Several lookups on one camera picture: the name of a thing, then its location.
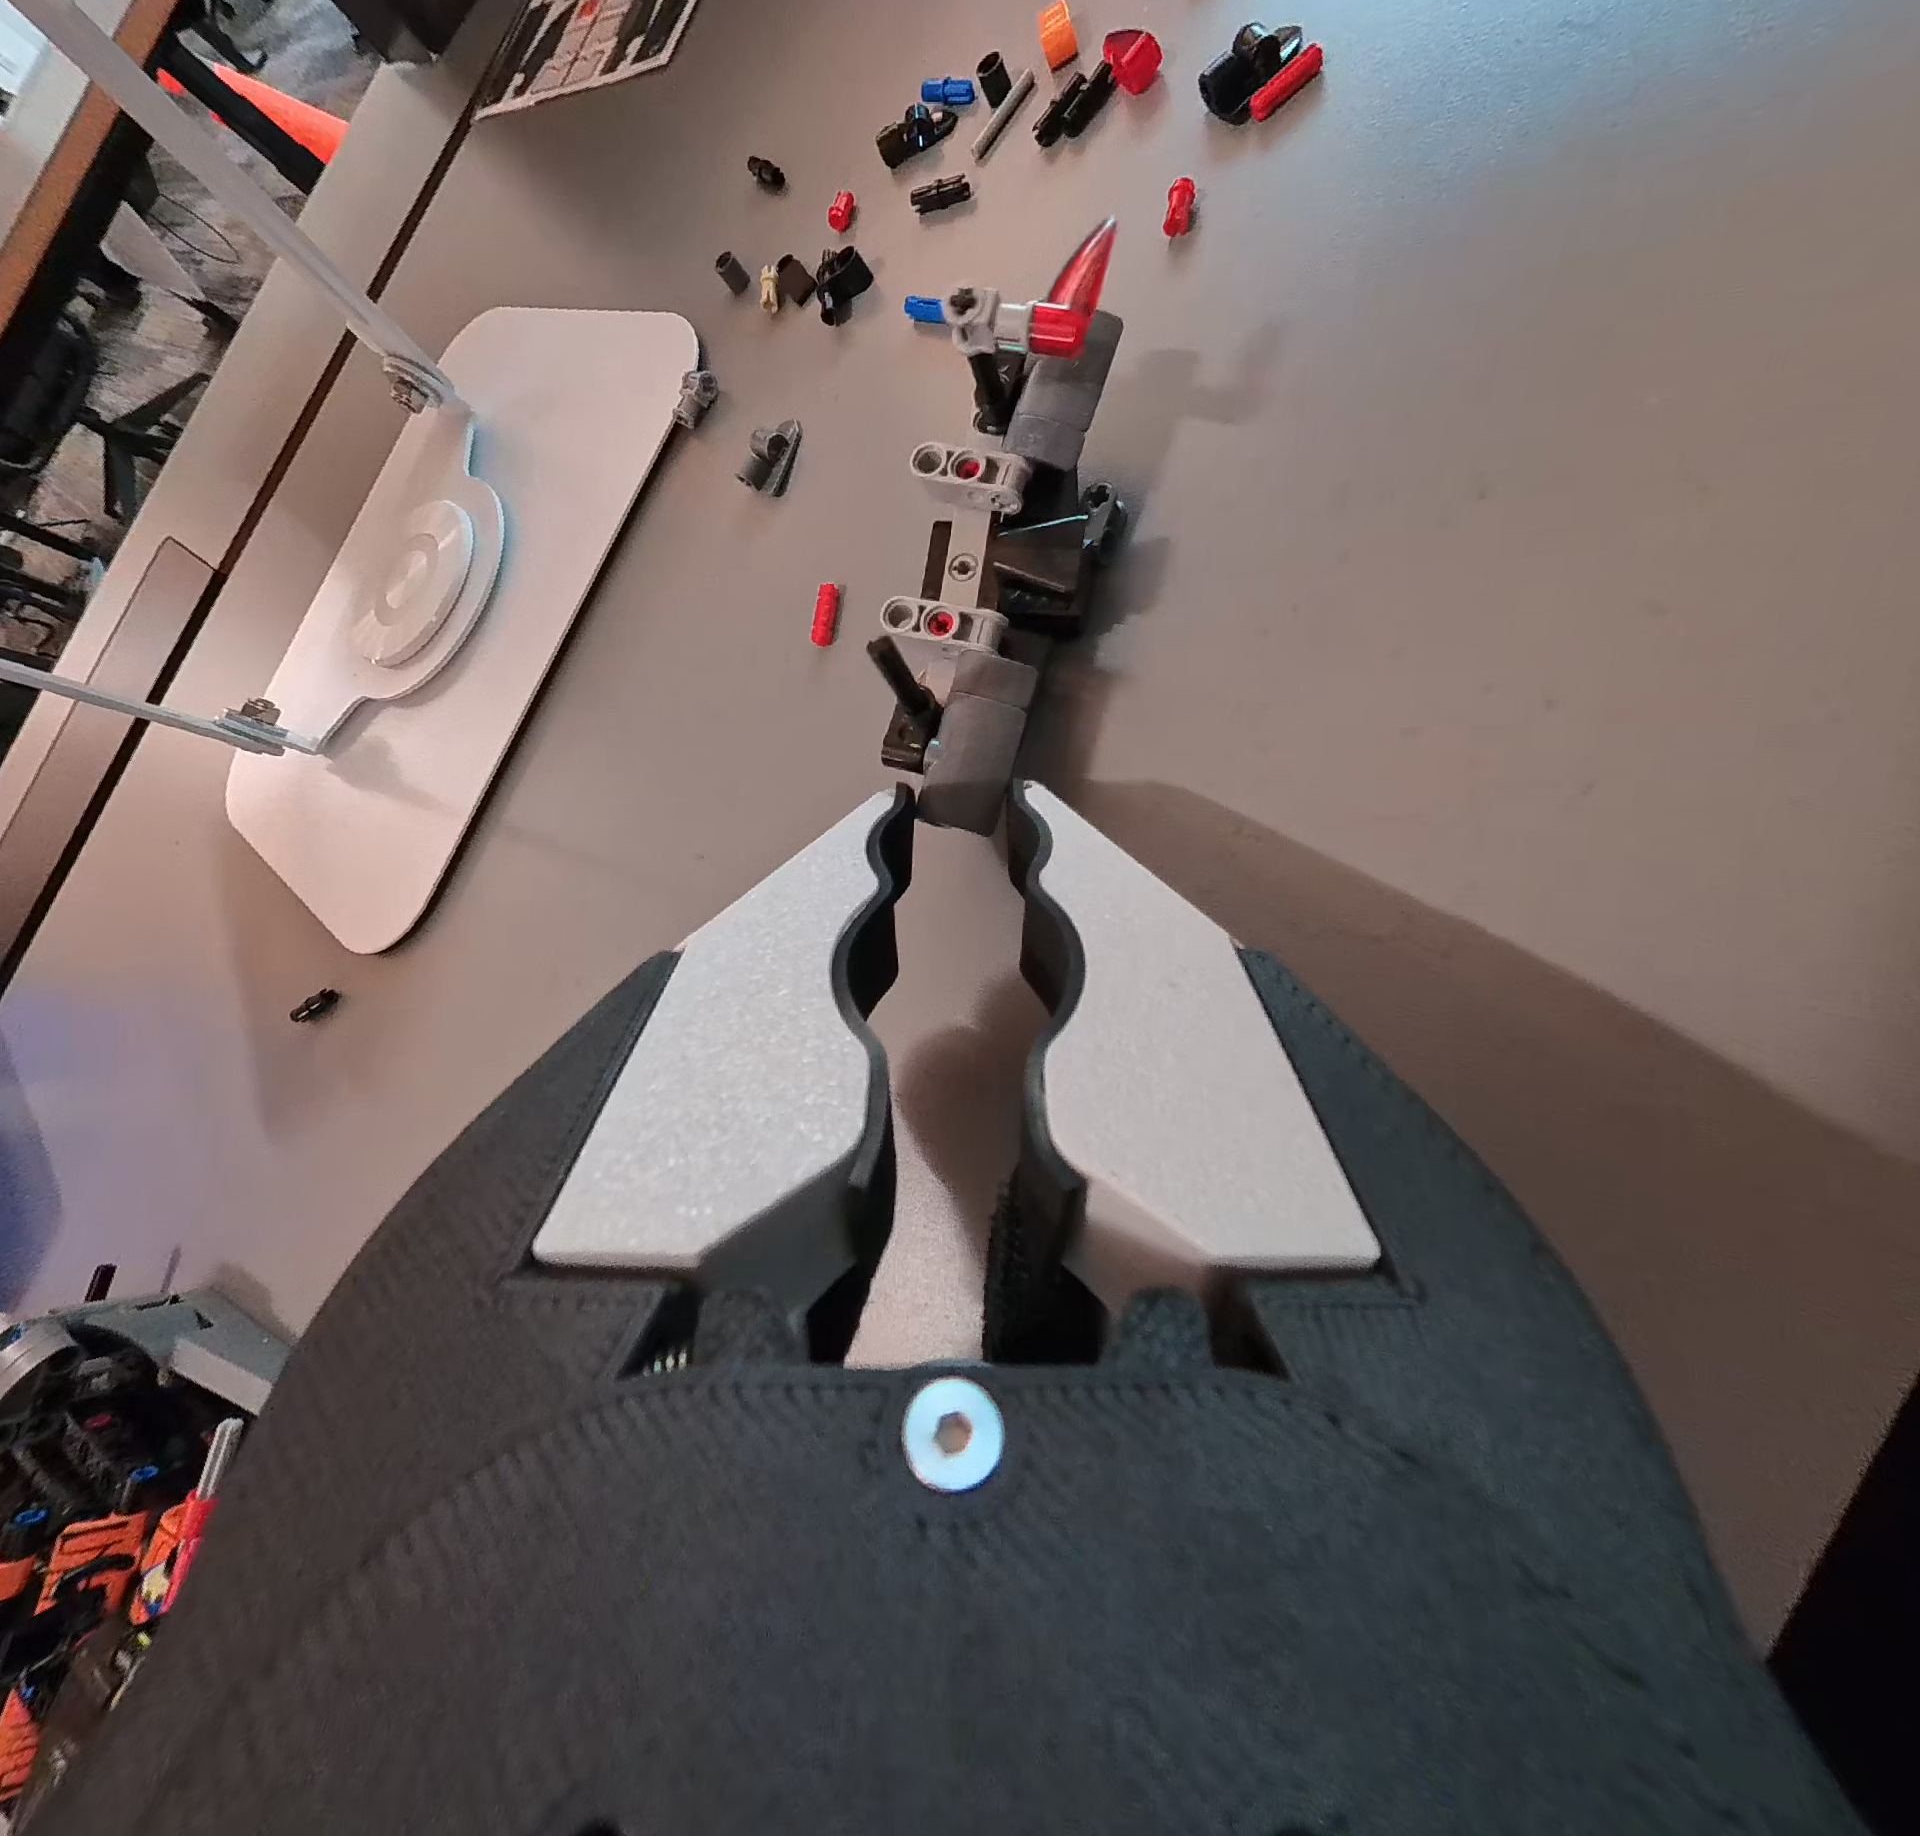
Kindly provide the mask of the dark grey lego panel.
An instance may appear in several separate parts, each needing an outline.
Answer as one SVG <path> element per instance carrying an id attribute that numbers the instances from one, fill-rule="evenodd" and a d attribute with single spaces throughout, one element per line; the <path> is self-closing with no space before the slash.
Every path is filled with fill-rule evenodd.
<path id="1" fill-rule="evenodd" d="M 917 822 L 934 830 L 993 837 L 1026 719 L 1026 708 L 1018 704 L 952 692 L 938 732 L 924 753 Z"/>

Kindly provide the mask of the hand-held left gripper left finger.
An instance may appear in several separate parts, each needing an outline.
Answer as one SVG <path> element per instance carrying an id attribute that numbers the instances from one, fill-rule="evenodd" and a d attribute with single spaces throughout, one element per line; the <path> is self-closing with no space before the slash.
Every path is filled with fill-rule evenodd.
<path id="1" fill-rule="evenodd" d="M 886 1054 L 915 794 L 859 804 L 670 954 L 532 1237 L 558 1274 L 758 1294 L 813 1362 L 855 1340 L 896 1210 Z"/>

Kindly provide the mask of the multicoloured lego chassis model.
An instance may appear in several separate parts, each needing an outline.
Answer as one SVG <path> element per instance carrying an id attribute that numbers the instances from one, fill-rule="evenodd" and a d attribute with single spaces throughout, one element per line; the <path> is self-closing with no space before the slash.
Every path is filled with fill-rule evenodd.
<path id="1" fill-rule="evenodd" d="M 1 1811 L 16 1833 L 148 1658 L 292 1344 L 221 1290 L 3 1321 Z"/>

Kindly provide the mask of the orange traffic cone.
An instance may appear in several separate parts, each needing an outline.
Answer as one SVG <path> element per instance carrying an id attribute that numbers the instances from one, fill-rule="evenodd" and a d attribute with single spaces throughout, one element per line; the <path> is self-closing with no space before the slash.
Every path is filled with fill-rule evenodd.
<path id="1" fill-rule="evenodd" d="M 190 100 L 246 143 L 293 190 L 309 194 L 338 154 L 346 118 L 274 86 L 168 45 L 157 62 L 159 86 Z"/>

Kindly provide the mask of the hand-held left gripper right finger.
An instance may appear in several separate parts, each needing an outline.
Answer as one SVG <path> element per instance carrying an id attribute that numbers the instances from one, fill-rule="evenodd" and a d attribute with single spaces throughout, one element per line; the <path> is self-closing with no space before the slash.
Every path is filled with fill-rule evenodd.
<path id="1" fill-rule="evenodd" d="M 990 1234 L 988 1362 L 1091 1362 L 1139 1294 L 1187 1294 L 1232 1340 L 1251 1282 L 1374 1276 L 1377 1233 L 1241 943 L 1038 783 L 1006 794 L 1004 853 L 1046 1022 Z"/>

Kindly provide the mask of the white book stand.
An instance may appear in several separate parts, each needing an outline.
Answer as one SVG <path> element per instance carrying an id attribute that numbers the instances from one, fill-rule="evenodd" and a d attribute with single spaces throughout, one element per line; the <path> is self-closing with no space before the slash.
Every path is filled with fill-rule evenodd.
<path id="1" fill-rule="evenodd" d="M 227 818 L 346 951 L 429 914 L 676 426 L 674 313 L 492 309 L 433 353 L 76 0 L 11 0 L 381 362 L 411 419 L 265 696 L 214 719 L 3 659 L 3 681 L 237 753 Z"/>

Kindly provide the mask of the black white sticker sheet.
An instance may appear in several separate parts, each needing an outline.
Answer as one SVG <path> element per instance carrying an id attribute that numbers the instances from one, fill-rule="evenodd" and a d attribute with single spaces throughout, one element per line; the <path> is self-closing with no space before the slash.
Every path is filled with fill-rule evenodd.
<path id="1" fill-rule="evenodd" d="M 474 118 L 526 111 L 664 68 L 697 5 L 525 0 L 474 94 Z"/>

